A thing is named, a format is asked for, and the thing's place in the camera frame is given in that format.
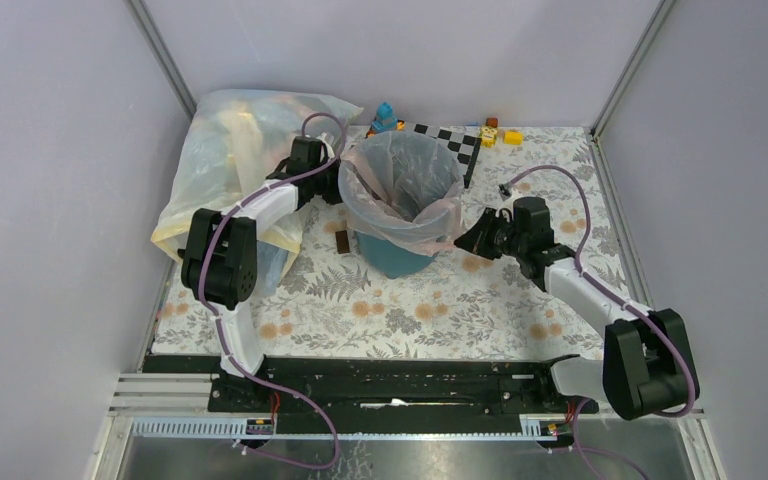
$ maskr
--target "gray wall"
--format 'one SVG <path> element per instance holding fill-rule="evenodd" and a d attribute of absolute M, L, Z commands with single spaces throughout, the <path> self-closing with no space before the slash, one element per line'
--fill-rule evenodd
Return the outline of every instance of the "gray wall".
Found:
<path fill-rule="evenodd" d="M 768 2 L 679 2 L 604 148 L 729 478 L 768 478 Z"/>
<path fill-rule="evenodd" d="M 432 125 L 590 125 L 658 0 L 149 0 L 198 98 L 330 93 Z"/>
<path fill-rule="evenodd" d="M 83 474 L 187 123 L 123 1 L 0 1 L 0 480 Z"/>

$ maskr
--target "clear plastic bag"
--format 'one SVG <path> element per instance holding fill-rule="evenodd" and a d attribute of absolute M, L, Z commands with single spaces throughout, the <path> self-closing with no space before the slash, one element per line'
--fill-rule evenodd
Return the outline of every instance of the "clear plastic bag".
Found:
<path fill-rule="evenodd" d="M 386 132 L 342 160 L 338 186 L 349 228 L 419 255 L 455 248 L 463 175 L 444 145 L 418 133 Z"/>
<path fill-rule="evenodd" d="M 184 141 L 169 203 L 160 213 L 151 241 L 180 261 L 177 251 L 186 246 L 193 213 L 199 208 L 227 211 L 260 187 L 290 154 L 305 118 L 328 112 L 348 123 L 362 110 L 328 95 L 220 90 L 203 96 Z M 325 133 L 333 141 L 340 126 L 319 117 L 308 123 L 305 133 L 314 137 Z M 269 279 L 269 291 L 277 285 L 276 266 L 283 275 L 298 255 L 306 211 L 282 218 L 258 238 L 289 252 L 279 255 L 275 249 L 259 249 L 258 270 L 273 272 L 264 277 Z"/>

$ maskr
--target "flower pattern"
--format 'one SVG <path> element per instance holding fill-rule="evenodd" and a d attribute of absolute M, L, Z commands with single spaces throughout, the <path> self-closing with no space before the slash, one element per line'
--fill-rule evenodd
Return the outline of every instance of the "flower pattern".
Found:
<path fill-rule="evenodd" d="M 358 141 L 362 128 L 350 129 Z M 475 134 L 476 128 L 452 130 Z M 472 225 L 484 207 L 501 206 L 497 185 L 524 168 L 559 165 L 574 172 L 591 205 L 589 268 L 626 290 L 619 245 L 581 128 L 524 128 L 518 146 L 482 148 L 463 198 Z M 575 187 L 554 172 L 537 172 L 515 196 L 546 199 L 557 240 L 575 247 L 585 229 Z M 270 355 L 474 360 L 544 360 L 569 353 L 601 358 L 602 339 L 564 303 L 522 276 L 516 261 L 463 251 L 437 256 L 414 275 L 388 279 L 357 252 L 339 255 L 334 232 L 345 228 L 342 205 L 312 202 L 301 252 L 275 295 L 252 298 L 252 315 Z M 169 279 L 157 312 L 154 354 L 219 354 L 209 313 L 180 282 Z"/>

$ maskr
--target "floral tablecloth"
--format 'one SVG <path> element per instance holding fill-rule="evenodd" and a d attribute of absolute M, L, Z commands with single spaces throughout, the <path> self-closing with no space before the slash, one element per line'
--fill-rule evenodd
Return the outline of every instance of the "floral tablecloth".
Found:
<path fill-rule="evenodd" d="M 475 134 L 476 128 L 452 130 Z M 625 289 L 619 248 L 608 221 L 581 128 L 523 128 L 520 146 L 482 148 L 464 197 L 471 226 L 485 206 L 501 204 L 497 185 L 524 168 L 555 164 L 581 180 L 593 213 L 585 253 L 593 271 Z M 357 141 L 364 129 L 352 128 Z M 570 181 L 538 172 L 518 193 L 546 199 L 558 241 L 572 247 L 584 232 L 581 201 Z M 463 251 L 441 253 L 425 270 L 390 280 L 357 253 L 339 255 L 334 232 L 346 228 L 342 205 L 315 201 L 299 257 L 275 295 L 252 300 L 267 354 L 293 356 L 543 360 L 568 353 L 601 358 L 602 340 L 572 309 L 541 292 L 515 260 L 489 261 Z M 208 312 L 180 282 L 169 279 L 153 354 L 219 354 Z"/>

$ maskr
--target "black and white checkered pattern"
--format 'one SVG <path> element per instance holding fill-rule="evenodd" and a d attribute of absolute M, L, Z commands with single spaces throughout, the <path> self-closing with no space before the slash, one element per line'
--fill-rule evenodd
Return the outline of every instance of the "black and white checkered pattern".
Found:
<path fill-rule="evenodd" d="M 452 132 L 440 127 L 430 127 L 419 123 L 405 122 L 405 132 L 416 132 L 437 139 L 446 145 L 455 155 L 460 164 L 461 174 L 464 177 L 464 187 L 469 187 L 472 179 L 472 171 L 475 170 L 475 162 L 478 161 L 478 152 L 481 149 L 481 140 L 472 135 Z"/>

